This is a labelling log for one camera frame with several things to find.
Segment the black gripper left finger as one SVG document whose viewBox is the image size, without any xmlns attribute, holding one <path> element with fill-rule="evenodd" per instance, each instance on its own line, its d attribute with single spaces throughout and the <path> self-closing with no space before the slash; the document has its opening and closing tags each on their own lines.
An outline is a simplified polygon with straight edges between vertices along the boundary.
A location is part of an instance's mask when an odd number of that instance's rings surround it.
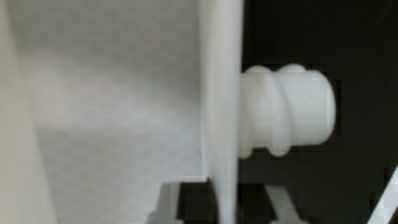
<svg viewBox="0 0 398 224">
<path fill-rule="evenodd" d="M 210 182 L 164 183 L 146 224 L 215 224 L 215 192 Z"/>
</svg>

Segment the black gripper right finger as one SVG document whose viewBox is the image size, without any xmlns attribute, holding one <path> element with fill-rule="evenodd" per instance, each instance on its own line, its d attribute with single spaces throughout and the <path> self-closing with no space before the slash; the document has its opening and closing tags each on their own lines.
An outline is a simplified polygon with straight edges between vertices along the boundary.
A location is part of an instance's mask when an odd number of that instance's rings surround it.
<svg viewBox="0 0 398 224">
<path fill-rule="evenodd" d="M 309 224 L 300 217 L 288 189 L 249 183 L 238 186 L 238 224 Z"/>
</svg>

